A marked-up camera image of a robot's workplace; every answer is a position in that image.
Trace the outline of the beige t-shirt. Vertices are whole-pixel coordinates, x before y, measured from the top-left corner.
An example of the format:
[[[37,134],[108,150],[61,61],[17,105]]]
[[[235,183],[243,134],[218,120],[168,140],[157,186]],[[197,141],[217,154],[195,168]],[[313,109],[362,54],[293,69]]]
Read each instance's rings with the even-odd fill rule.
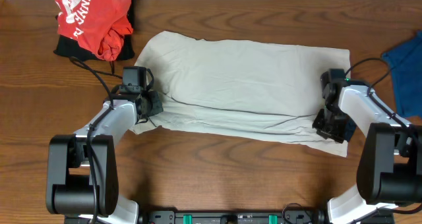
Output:
[[[323,139],[312,127],[324,104],[320,76],[349,68],[346,49],[196,40],[164,31],[136,64],[152,71],[164,108],[135,125],[137,134],[163,127],[347,154],[346,142]]]

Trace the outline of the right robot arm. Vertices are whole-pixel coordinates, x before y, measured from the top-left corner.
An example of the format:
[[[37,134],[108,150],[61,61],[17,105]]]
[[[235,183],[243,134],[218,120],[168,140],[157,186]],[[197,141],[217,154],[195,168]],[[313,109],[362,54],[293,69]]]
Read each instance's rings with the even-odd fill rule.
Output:
[[[365,82],[322,79],[325,100],[313,128],[323,138],[346,139],[349,122],[365,135],[356,183],[332,198],[319,223],[392,223],[393,215],[421,211],[421,127],[395,114]]]

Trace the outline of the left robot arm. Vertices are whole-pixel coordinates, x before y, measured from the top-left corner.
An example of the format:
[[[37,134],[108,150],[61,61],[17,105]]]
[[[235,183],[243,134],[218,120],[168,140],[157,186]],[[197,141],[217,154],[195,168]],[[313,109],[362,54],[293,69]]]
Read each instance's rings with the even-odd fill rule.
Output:
[[[138,223],[139,205],[119,194],[115,146],[134,125],[163,111],[156,91],[117,94],[72,134],[49,143],[46,208],[66,223]]]

